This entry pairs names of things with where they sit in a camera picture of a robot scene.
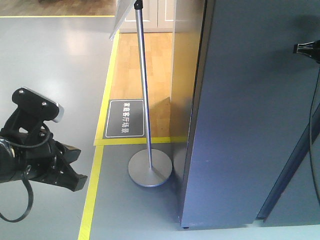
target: metal pole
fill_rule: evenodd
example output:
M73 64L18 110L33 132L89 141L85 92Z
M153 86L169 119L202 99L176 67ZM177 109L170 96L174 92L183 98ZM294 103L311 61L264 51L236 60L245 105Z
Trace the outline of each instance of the metal pole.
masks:
M150 188L160 186L169 179L172 172L172 162L164 152L157 149L151 149L151 131L149 120L148 84L144 26L142 18L142 0L136 0L134 4L134 9L139 43L140 70L144 106L144 129L146 134L147 149L141 150L131 157L128 164L128 172L131 179L136 184Z
M149 168L152 168L152 151L151 151L151 130L149 118L149 101L148 101L148 83L147 83L147 66L146 66L146 53L145 53L145 37L144 37L144 24L142 16L142 0L136 1L134 4L136 29L138 34L139 58L140 58L140 71L141 83L143 93L143 107L144 107L144 129L146 135L146 149L148 152Z

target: yellow line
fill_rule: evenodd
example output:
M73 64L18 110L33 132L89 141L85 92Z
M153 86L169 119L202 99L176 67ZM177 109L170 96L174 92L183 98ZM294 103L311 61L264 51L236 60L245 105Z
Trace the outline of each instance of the yellow line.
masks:
M114 15L52 15L52 16L0 16L1 19L23 19L23 18L113 18Z
M151 142L153 144L166 144L171 143L171 139L168 136L164 137L152 137ZM145 137L139 138L112 138L112 139L96 139L94 141L95 146L100 145L127 145L127 144L146 144L147 139Z
M107 109L109 105L109 97L110 97L110 90L111 90L111 85L112 85L112 80L114 75L118 42L119 42L119 33L115 35L113 46L112 46L108 73L107 73L106 83L105 83L105 88L103 93L103 100L102 100L102 105L100 109L97 131L96 131L96 136L101 135L101 138L102 138L104 127L105 127L105 120L106 120ZM95 210L95 203L96 203L96 197L97 197L97 191L98 191L98 183L99 183L103 153L104 153L103 145L99 145L95 147L90 181L89 181L88 191L86 194L78 240L90 239L90 232L91 232L92 220L93 220L94 210Z
M96 146L78 240L90 239L103 154L104 146Z
M115 65L116 65L116 56L117 56L118 43L119 43L119 32L117 32L113 41L114 42L113 42L112 51L111 51L108 73L106 76L106 83L105 83L105 87L104 87L104 93L103 93L103 98L102 98L98 126L96 128L96 133L95 133L96 140L102 139L103 135L104 135L111 86L112 86L112 82L114 79L114 70L115 70Z
M170 137L171 143L186 143L188 141L187 136L172 136Z

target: round metal base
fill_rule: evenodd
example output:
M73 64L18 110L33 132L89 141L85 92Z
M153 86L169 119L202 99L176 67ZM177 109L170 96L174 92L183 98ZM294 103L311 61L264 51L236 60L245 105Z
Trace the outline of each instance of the round metal base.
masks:
M129 175L132 180L143 187L157 187L170 177L172 162L162 151L152 149L152 168L149 168L148 152L137 152L129 161Z

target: cabinet door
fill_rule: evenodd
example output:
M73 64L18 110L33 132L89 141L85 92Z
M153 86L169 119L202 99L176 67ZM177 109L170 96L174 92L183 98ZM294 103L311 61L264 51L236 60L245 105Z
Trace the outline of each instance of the cabinet door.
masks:
M158 29L172 31L174 28L175 0L158 0Z
M144 32L155 32L158 27L158 0L143 1L143 28ZM136 11L134 8L129 12L128 16L120 28L121 33L136 33Z

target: black cable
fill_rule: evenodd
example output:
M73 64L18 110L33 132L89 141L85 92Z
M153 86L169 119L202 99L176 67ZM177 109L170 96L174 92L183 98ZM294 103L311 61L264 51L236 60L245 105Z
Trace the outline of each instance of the black cable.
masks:
M310 106L310 112L309 112L309 160L310 160L313 187L315 190L316 199L317 199L319 207L320 207L320 194L319 194L319 188L318 188L315 170L314 170L313 153L312 153L312 115L314 112L315 99L316 99L318 88L319 88L319 78L320 78L320 68L319 68L319 72L318 72L318 77L316 79L315 89L314 89L312 102L311 102L311 106Z
M21 180L26 188L26 191L28 192L28 206L26 207L26 210L25 212L18 218L16 219L13 219L13 220L10 220L8 218L6 218L5 216L2 215L2 213L0 213L0 218L2 218L3 220L9 222L9 223L17 223L17 222L20 222L21 220L25 219L26 216L28 216L28 214L30 213L31 211L31 208L33 206L33 203L34 203L34 192L32 190L32 187L30 185L30 182L27 178L27 175L29 173L31 169L31 166L28 165L25 170L21 173Z
M51 133L47 125L45 125L43 123L42 126L44 127L44 129L46 131L45 139L42 142L40 142L40 143L38 143L36 145L22 145L22 144L14 143L12 141L8 141L9 144L12 145L12 146L18 147L18 148L23 148L23 149L34 149L34 148L40 147L41 145L45 144L49 140L50 133Z

